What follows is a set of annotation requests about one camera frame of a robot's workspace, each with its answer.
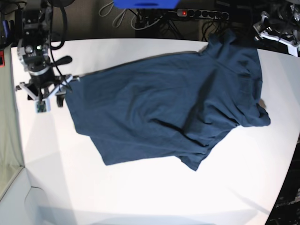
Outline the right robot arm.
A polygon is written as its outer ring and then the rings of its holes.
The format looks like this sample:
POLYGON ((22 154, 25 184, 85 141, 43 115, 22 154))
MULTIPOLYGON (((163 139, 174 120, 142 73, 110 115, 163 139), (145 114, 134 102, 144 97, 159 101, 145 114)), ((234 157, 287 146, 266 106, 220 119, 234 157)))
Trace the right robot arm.
POLYGON ((62 107, 66 92, 72 89, 70 82, 80 79, 71 74, 54 73, 59 66, 72 62, 70 56, 59 60, 53 58, 53 51, 59 50, 66 41, 68 19, 65 7, 71 3, 70 0, 30 0, 22 13, 22 38, 18 42, 17 55, 30 79, 28 83, 17 85, 16 90, 26 91, 37 113, 50 111, 52 97, 56 97, 57 106, 62 107), (63 22, 58 46, 52 46, 54 7, 60 9, 63 22))

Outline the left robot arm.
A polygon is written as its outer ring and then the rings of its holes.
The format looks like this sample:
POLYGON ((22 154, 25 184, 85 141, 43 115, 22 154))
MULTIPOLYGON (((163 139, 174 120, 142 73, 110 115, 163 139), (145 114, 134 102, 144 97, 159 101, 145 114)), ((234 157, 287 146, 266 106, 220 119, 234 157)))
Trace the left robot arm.
POLYGON ((287 47, 289 55, 300 56, 300 2, 274 0, 269 11, 261 12, 261 19, 254 23, 255 41, 269 40, 287 47))

